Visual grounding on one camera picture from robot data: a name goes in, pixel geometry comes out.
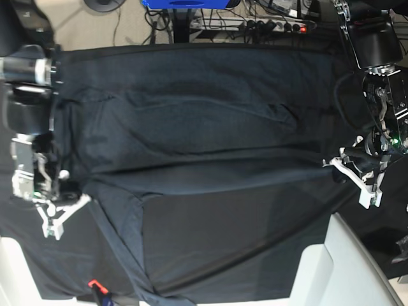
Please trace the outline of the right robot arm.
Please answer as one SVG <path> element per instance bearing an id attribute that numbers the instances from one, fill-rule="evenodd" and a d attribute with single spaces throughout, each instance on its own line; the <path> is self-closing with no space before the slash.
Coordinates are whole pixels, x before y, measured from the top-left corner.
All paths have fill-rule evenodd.
<path id="1" fill-rule="evenodd" d="M 82 193 L 62 172 L 54 115 L 62 85 L 60 46 L 35 1 L 1 1 L 1 103 L 15 163 L 13 193 L 37 207 L 70 207 Z"/>

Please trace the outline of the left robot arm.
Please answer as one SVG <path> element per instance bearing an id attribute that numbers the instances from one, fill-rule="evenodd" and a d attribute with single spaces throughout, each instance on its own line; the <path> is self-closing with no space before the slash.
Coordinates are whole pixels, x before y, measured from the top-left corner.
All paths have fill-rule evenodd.
<path id="1" fill-rule="evenodd" d="M 370 136 L 356 148 L 345 149 L 341 165 L 347 175 L 371 182 L 379 189 L 393 155 L 407 154 L 407 91 L 397 62 L 400 42 L 390 9 L 365 1 L 333 1 L 339 26 L 350 45 L 357 68 L 363 73 L 362 90 L 374 121 Z"/>

